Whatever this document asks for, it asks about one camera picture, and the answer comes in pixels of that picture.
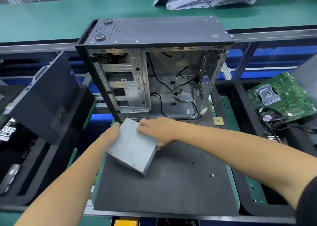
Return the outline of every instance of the silver metal box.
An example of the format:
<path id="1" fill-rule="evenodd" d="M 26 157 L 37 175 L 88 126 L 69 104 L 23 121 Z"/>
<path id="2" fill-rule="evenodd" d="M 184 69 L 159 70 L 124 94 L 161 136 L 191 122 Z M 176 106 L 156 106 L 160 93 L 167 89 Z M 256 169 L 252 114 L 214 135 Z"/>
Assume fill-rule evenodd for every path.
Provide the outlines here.
<path id="1" fill-rule="evenodd" d="M 126 118 L 120 126 L 119 138 L 108 153 L 144 176 L 156 152 L 158 140 L 137 132 L 138 126 L 138 122 Z"/>
<path id="2" fill-rule="evenodd" d="M 76 48 L 116 121 L 184 120 L 208 101 L 232 43 L 213 16 L 118 18 L 94 20 Z"/>

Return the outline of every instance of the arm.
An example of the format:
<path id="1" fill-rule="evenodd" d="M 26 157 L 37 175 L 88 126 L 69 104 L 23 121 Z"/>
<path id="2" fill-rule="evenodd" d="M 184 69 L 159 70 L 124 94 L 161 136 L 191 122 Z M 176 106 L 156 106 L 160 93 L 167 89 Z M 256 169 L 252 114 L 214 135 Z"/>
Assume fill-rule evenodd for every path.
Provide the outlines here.
<path id="1" fill-rule="evenodd" d="M 78 225 L 103 155 L 118 136 L 115 123 L 37 197 L 15 226 Z"/>
<path id="2" fill-rule="evenodd" d="M 282 195 L 293 208 L 317 175 L 317 158 L 243 132 L 204 127 L 167 118 L 142 119 L 139 132 L 160 140 L 158 147 L 182 141 L 224 161 Z"/>

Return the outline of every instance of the cable connector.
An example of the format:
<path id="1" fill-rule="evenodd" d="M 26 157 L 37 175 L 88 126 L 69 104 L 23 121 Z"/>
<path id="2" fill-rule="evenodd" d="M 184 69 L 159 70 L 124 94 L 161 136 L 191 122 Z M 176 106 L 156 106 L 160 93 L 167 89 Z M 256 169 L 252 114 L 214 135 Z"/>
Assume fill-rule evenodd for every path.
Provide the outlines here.
<path id="1" fill-rule="evenodd" d="M 201 112 L 199 113 L 200 115 L 204 115 L 207 112 L 207 107 L 205 107 Z"/>

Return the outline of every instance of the green table surface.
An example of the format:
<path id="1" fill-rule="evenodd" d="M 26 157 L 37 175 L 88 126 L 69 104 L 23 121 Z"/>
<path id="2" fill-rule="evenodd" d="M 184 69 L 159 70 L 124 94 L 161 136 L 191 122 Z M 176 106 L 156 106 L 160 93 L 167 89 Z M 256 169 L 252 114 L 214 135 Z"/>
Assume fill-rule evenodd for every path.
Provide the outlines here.
<path id="1" fill-rule="evenodd" d="M 262 0 L 252 6 L 169 11 L 154 0 L 63 0 L 0 6 L 0 43 L 79 38 L 91 20 L 216 16 L 227 29 L 317 25 L 317 0 Z"/>

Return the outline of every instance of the black sleeve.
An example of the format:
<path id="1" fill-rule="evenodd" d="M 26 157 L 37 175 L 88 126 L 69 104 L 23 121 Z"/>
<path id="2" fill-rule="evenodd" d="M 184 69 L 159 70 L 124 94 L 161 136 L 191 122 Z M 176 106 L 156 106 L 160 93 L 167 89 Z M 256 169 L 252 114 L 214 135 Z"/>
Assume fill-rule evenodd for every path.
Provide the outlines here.
<path id="1" fill-rule="evenodd" d="M 317 176 L 306 186 L 299 198 L 295 217 L 300 226 L 317 225 Z"/>

